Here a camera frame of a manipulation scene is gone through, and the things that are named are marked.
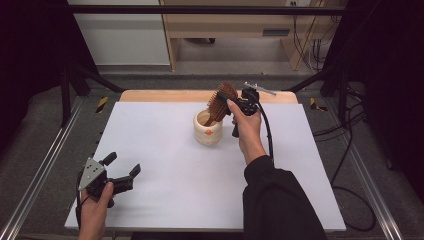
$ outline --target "wooden table edge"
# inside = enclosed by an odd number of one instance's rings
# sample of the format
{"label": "wooden table edge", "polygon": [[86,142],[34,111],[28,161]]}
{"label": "wooden table edge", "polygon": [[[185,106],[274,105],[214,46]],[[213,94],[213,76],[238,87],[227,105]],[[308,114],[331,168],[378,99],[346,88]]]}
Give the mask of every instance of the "wooden table edge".
{"label": "wooden table edge", "polygon": [[[120,102],[208,102],[214,90],[126,90]],[[298,104],[293,92],[278,91],[276,95],[259,92],[261,103]]]}

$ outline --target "gray floor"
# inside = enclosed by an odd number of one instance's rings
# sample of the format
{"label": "gray floor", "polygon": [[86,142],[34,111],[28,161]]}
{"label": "gray floor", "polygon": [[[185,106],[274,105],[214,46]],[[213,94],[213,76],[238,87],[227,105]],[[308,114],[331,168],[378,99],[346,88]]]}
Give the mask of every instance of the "gray floor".
{"label": "gray floor", "polygon": [[[279,41],[221,40],[215,45],[204,40],[188,39],[181,45],[179,61],[175,72],[165,68],[138,67],[103,68],[105,78],[124,88],[131,89],[216,89],[223,81],[241,88],[246,80],[272,89],[286,89],[311,75],[303,68],[292,72]],[[72,131],[52,166],[34,205],[28,212],[20,234],[48,234],[76,236],[75,230],[63,227],[69,214],[69,204],[75,197],[76,174],[97,147],[113,103],[119,94],[89,81],[92,92],[84,98],[80,114]],[[337,124],[330,111],[310,108],[313,97],[318,106],[330,107],[333,99],[324,99],[319,94],[321,83],[317,82],[297,93],[304,105],[312,132],[328,129]],[[357,91],[363,91],[361,84],[351,83]],[[95,113],[101,97],[109,100],[102,113]],[[349,105],[356,100],[349,99]],[[19,201],[35,176],[46,153],[59,132],[61,121],[60,89],[34,96],[29,112],[7,151],[0,161],[0,191],[7,197],[0,201],[0,226],[4,227],[12,216]],[[381,150],[370,126],[358,122],[353,130],[354,144],[361,158],[375,180],[404,239],[424,239],[424,206],[417,198],[401,172],[388,170],[385,155]],[[345,150],[342,136],[328,141],[319,141],[329,136],[316,138],[317,147],[327,175],[331,178]],[[336,185],[349,188],[366,198],[360,178],[348,155],[336,179]],[[335,190],[343,208],[344,219],[352,225],[367,227],[371,214],[366,206],[352,195]],[[331,239],[386,239],[382,227],[377,225],[369,232],[348,228],[346,232],[329,234]]]}

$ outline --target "white table surface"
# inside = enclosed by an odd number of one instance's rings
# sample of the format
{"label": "white table surface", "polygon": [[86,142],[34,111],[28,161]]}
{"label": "white table surface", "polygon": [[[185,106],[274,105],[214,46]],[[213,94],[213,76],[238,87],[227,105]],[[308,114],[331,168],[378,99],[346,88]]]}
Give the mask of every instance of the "white table surface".
{"label": "white table surface", "polygon": [[[326,231],[346,230],[300,104],[262,104],[268,116],[277,168],[294,173]],[[118,158],[108,177],[127,176],[138,163],[134,189],[115,196],[106,227],[125,231],[242,231],[245,162],[231,136],[213,146],[194,138],[193,117],[205,103],[117,102],[94,159]],[[265,124],[261,138],[268,150]],[[78,228],[75,203],[65,223]]]}

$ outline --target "black sleeve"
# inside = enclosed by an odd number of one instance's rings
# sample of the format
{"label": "black sleeve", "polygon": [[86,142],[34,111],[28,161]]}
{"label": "black sleeve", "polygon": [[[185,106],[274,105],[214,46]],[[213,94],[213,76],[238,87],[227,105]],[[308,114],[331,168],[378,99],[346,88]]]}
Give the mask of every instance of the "black sleeve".
{"label": "black sleeve", "polygon": [[275,169],[269,156],[244,171],[244,239],[327,239],[305,192],[292,172]]}

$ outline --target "hand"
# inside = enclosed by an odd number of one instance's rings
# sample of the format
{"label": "hand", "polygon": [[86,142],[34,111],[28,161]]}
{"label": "hand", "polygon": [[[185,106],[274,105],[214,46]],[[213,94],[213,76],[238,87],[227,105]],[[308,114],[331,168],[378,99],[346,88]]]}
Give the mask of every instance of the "hand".
{"label": "hand", "polygon": [[107,204],[112,198],[113,183],[108,182],[103,189],[98,202],[89,197],[87,190],[81,193],[81,199],[88,199],[82,204],[81,209],[81,229],[79,240],[102,239],[105,233],[105,221],[107,214]]}
{"label": "hand", "polygon": [[228,99],[227,105],[234,115],[233,123],[238,125],[240,150],[249,165],[256,158],[266,155],[260,137],[261,113],[256,111],[255,114],[246,116],[233,101]]}

